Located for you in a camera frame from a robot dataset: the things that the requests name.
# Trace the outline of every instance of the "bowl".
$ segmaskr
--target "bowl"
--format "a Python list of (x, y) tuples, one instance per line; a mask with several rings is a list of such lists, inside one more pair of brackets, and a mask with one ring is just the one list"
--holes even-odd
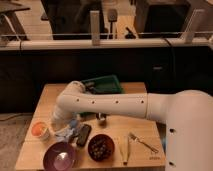
[(70, 171), (76, 159), (75, 149), (67, 142), (53, 144), (45, 153), (45, 171)]
[(95, 161), (103, 161), (114, 153), (115, 144), (108, 135), (95, 135), (88, 144), (88, 153)]

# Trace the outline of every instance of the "remote control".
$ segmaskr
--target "remote control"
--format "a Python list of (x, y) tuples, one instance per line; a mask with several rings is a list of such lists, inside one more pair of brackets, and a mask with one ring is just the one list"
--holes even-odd
[(87, 142), (87, 138), (90, 134), (92, 127), (88, 124), (84, 124), (83, 127), (81, 128), (79, 135), (78, 135), (78, 140), (76, 144), (80, 147), (84, 147), (84, 145)]

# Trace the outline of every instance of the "green container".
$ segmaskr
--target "green container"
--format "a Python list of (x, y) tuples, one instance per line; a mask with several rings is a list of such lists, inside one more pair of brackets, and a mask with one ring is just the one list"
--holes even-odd
[(123, 92), (116, 75), (97, 77), (81, 82), (85, 85), (92, 84), (95, 94), (120, 94)]

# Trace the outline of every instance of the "fork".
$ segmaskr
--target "fork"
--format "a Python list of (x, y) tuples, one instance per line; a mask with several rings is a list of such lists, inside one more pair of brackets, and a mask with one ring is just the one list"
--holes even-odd
[(129, 137), (130, 137), (131, 139), (133, 139), (134, 141), (139, 142), (139, 143), (145, 145), (147, 148), (149, 148), (149, 149), (150, 149), (151, 151), (153, 151), (154, 153), (158, 153), (158, 152), (159, 152), (156, 148), (151, 147), (151, 146), (148, 145), (147, 143), (141, 141), (138, 137), (136, 137), (136, 136), (135, 136), (133, 133), (131, 133), (131, 132), (129, 133)]

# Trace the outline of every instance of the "orange cup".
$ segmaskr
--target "orange cup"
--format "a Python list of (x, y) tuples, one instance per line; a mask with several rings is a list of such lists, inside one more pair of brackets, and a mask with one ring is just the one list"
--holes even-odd
[(50, 136), (49, 129), (44, 122), (37, 122), (33, 125), (31, 129), (33, 136), (37, 137), (40, 140), (46, 140)]

